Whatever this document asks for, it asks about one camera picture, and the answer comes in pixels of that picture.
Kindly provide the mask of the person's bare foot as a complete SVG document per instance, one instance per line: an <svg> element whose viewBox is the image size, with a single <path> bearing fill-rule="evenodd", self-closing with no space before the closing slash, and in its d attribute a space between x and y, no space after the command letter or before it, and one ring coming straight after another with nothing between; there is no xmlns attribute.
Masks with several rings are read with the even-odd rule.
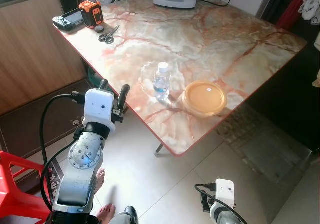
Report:
<svg viewBox="0 0 320 224"><path fill-rule="evenodd" d="M98 224L109 224L112 218L114 218L115 210L116 208L113 204L103 206L96 214Z"/></svg>
<svg viewBox="0 0 320 224"><path fill-rule="evenodd" d="M98 190L103 186L103 184L105 183L105 169L103 167L101 167L98 170L98 173L96 174L96 186L95 186L95 191L98 192Z"/></svg>

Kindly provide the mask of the orange and black device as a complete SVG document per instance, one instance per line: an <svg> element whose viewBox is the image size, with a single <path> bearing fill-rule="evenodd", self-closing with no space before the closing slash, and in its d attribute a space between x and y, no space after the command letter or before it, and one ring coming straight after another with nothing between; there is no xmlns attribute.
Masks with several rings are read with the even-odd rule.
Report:
<svg viewBox="0 0 320 224"><path fill-rule="evenodd" d="M90 29L102 25L103 17L102 5L99 0L85 0L78 5L84 24Z"/></svg>

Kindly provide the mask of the black handheld game console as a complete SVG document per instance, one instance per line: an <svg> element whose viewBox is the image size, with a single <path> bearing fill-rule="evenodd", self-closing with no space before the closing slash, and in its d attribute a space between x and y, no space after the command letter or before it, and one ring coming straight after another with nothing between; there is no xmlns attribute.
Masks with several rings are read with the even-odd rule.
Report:
<svg viewBox="0 0 320 224"><path fill-rule="evenodd" d="M84 25L84 20L80 8L73 9L61 16L52 18L52 22L59 30L71 31Z"/></svg>

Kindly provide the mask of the grey patterned floor mat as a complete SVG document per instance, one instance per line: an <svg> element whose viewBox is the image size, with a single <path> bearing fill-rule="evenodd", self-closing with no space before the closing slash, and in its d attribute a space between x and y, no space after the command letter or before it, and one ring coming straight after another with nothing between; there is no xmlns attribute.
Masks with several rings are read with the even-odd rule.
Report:
<svg viewBox="0 0 320 224"><path fill-rule="evenodd" d="M313 154L247 104L231 111L214 132L251 169L273 183L304 170Z"/></svg>

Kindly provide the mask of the black robot left foot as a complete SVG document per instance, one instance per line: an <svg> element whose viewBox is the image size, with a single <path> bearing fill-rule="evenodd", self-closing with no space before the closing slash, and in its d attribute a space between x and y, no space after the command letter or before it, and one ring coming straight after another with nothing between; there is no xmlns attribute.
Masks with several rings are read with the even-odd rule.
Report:
<svg viewBox="0 0 320 224"><path fill-rule="evenodd" d="M125 210L119 213L120 224L139 224L137 211L133 206L126 206Z"/></svg>

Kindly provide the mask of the brown wooden cabinet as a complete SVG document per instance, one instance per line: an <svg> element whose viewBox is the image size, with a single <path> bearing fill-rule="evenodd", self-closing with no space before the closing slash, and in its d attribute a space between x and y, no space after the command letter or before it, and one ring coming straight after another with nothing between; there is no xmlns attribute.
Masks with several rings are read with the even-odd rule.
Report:
<svg viewBox="0 0 320 224"><path fill-rule="evenodd" d="M53 25L60 0L0 4L0 115L86 78L82 58Z"/></svg>

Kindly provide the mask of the orange lidded plastic bowl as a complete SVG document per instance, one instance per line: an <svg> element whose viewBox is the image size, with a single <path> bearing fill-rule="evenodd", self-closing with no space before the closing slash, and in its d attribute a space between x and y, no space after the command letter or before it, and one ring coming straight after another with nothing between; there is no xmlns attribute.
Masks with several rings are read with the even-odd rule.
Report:
<svg viewBox="0 0 320 224"><path fill-rule="evenodd" d="M218 115L227 106L227 95L218 84L194 81L180 95L183 109L200 118Z"/></svg>

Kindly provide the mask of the white hanging cloth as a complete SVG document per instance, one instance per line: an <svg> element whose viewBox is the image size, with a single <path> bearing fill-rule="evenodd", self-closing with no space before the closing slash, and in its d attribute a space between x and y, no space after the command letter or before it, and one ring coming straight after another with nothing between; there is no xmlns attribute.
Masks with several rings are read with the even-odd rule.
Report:
<svg viewBox="0 0 320 224"><path fill-rule="evenodd" d="M320 0L302 0L302 4L298 9L298 12L301 14L301 17L309 21L311 25L320 24Z"/></svg>

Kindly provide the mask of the red plastic chair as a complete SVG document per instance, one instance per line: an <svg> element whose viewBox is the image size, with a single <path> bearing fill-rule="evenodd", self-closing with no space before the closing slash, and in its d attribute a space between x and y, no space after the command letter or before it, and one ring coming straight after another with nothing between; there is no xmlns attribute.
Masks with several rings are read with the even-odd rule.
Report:
<svg viewBox="0 0 320 224"><path fill-rule="evenodd" d="M37 219L35 224L45 224L51 213L45 204L46 195L30 195L16 184L16 178L29 170L42 174L44 166L0 151L0 218L21 216Z"/></svg>

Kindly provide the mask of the black handled scissors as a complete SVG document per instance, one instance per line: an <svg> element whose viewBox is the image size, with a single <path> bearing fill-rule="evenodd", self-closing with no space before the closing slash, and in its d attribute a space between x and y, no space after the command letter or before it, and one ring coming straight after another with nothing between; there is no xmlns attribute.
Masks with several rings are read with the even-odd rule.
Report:
<svg viewBox="0 0 320 224"><path fill-rule="evenodd" d="M120 25L116 25L109 33L102 34L98 37L98 40L107 44L114 42L114 34L119 29Z"/></svg>

